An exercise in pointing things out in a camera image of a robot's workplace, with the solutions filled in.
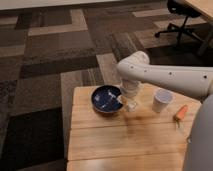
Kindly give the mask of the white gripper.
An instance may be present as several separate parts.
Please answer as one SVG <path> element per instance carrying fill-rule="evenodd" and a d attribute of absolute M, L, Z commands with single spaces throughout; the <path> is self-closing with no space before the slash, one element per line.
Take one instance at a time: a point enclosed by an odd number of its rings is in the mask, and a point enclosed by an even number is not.
<path fill-rule="evenodd" d="M 121 90 L 122 95 L 119 95 L 117 97 L 117 101 L 121 104 L 126 104 L 127 100 L 125 97 L 133 98 L 138 94 L 139 82 L 122 79 L 121 85 L 120 85 L 120 90 Z"/>

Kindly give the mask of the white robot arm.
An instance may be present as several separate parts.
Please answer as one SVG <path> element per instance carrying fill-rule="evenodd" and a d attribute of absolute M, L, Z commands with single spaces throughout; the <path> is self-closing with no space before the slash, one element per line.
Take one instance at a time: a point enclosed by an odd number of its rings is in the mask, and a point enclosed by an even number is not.
<path fill-rule="evenodd" d="M 117 72 L 127 94 L 136 94 L 139 83 L 149 83 L 201 102 L 182 171 L 213 171 L 213 67 L 151 65 L 149 56 L 137 51 L 118 62 Z"/>

